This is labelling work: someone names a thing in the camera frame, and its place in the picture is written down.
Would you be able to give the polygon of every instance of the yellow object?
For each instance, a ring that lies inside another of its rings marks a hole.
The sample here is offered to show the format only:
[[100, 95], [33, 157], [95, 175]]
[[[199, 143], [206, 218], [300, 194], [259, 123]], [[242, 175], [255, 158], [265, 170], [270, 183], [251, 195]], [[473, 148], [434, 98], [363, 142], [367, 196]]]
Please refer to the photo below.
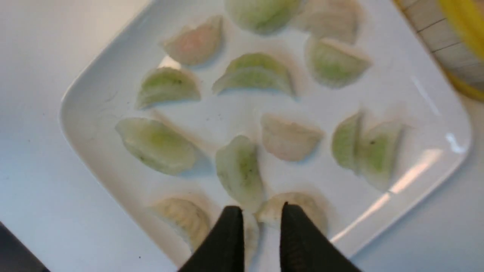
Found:
[[[401, 8], [400, 0], [394, 0]], [[464, 43], [484, 61], [484, 16], [475, 0], [439, 0], [442, 12], [447, 17]], [[463, 95], [484, 102], [484, 90], [478, 90], [458, 77], [445, 71], [454, 88]]]
[[484, 16], [475, 0], [439, 0], [449, 23], [466, 45], [484, 61]]

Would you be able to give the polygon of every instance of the dumpling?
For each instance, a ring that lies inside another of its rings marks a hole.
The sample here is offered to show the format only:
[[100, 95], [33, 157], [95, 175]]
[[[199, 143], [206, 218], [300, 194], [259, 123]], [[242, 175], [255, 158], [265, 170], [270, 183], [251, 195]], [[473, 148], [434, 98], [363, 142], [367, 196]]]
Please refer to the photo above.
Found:
[[200, 93], [188, 75], [180, 70], [163, 67], [148, 74], [141, 84], [136, 108], [177, 100], [200, 100]]
[[297, 162], [311, 154], [322, 139], [319, 131], [264, 114], [262, 144], [267, 152], [284, 161]]
[[181, 33], [163, 43], [163, 49], [174, 60], [184, 65], [203, 64], [220, 48], [222, 16], [210, 17], [195, 29], [185, 27]]
[[342, 168], [358, 172], [356, 151], [360, 135], [361, 113], [357, 113], [341, 122], [333, 133], [331, 151], [334, 160]]
[[247, 211], [242, 212], [243, 215], [243, 234], [244, 234], [244, 248], [245, 248], [245, 271], [249, 271], [257, 248], [259, 246], [259, 225], [256, 218]]
[[282, 207], [284, 203], [299, 205], [314, 225], [326, 234], [327, 222], [323, 211], [319, 209], [312, 197], [302, 193], [283, 193], [271, 197], [256, 214], [257, 221], [273, 228], [281, 228]]
[[358, 32], [358, 16], [351, 0], [308, 0], [291, 24], [317, 38], [349, 44], [355, 42]]
[[244, 210], [256, 212], [264, 201], [256, 145], [245, 136], [237, 136], [217, 151], [215, 163], [218, 179], [228, 195]]
[[285, 26], [300, 3], [301, 0], [225, 0], [225, 9], [240, 28], [266, 35]]
[[371, 66], [356, 49], [326, 38], [309, 38], [305, 58], [313, 78], [330, 88], [341, 88], [353, 83]]
[[192, 143], [160, 122], [126, 118], [118, 122], [116, 131], [136, 159], [158, 172], [176, 175], [197, 160]]
[[227, 89], [279, 90], [293, 95], [286, 67], [264, 53], [245, 54], [233, 60], [212, 89], [214, 93]]
[[390, 186], [398, 141], [403, 130], [399, 122], [382, 123], [371, 129], [358, 149], [360, 171], [375, 188], [386, 191]]
[[192, 252], [197, 250], [210, 231], [208, 216], [191, 201], [168, 198], [150, 209], [175, 230]]

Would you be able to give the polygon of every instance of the white plate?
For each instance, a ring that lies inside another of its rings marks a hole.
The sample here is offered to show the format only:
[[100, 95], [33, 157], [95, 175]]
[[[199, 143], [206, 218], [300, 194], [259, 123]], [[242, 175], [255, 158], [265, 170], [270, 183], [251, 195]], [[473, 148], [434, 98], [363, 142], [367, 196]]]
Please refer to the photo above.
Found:
[[[171, 63], [157, 45], [185, 24], [224, 14], [222, 0], [161, 0], [150, 4], [82, 73], [68, 90], [60, 120], [66, 138], [100, 183], [149, 234], [166, 255], [181, 265], [188, 247], [146, 207], [166, 196], [183, 196], [206, 210], [212, 223], [221, 209], [235, 204], [214, 171], [218, 148], [245, 134], [260, 142], [259, 118], [272, 112], [319, 126], [326, 137], [304, 163], [280, 161], [260, 148], [259, 164], [272, 196], [301, 191], [324, 206], [329, 237], [351, 257], [440, 185], [464, 161], [471, 127], [453, 89], [391, 1], [362, 0], [364, 23], [357, 47], [374, 65], [356, 84], [330, 90], [315, 83], [303, 62], [307, 35], [285, 29], [260, 37], [224, 20], [225, 44], [215, 61], [193, 72], [200, 79], [201, 102], [162, 105], [135, 111], [136, 93], [145, 73]], [[291, 71], [298, 99], [265, 91], [228, 91], [212, 95], [212, 83], [235, 57], [262, 51]], [[364, 128], [399, 119], [408, 125], [387, 193], [339, 168], [330, 154], [333, 130], [364, 109]], [[209, 157], [197, 171], [171, 177], [132, 157], [114, 130], [122, 118], [143, 116], [173, 124]], [[255, 271], [278, 267], [278, 231], [267, 229]]]

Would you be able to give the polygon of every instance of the black tongs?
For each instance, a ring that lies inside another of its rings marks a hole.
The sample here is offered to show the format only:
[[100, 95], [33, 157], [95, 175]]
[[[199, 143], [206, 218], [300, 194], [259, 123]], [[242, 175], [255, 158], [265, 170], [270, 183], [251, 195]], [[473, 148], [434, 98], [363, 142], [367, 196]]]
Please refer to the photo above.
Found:
[[[243, 217], [225, 207], [203, 244], [180, 272], [244, 272]], [[282, 209], [279, 247], [282, 272], [361, 272], [321, 234], [301, 207]]]

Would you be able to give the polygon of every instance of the white countertop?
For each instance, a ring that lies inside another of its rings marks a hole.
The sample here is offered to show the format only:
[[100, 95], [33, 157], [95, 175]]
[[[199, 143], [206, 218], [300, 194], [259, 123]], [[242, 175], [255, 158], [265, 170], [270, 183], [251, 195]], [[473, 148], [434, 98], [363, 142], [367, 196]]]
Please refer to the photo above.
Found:
[[[0, 3], [0, 221], [52, 272], [174, 271], [62, 136], [71, 82], [148, 0]], [[366, 272], [484, 271], [484, 104], [463, 167], [362, 250]]]

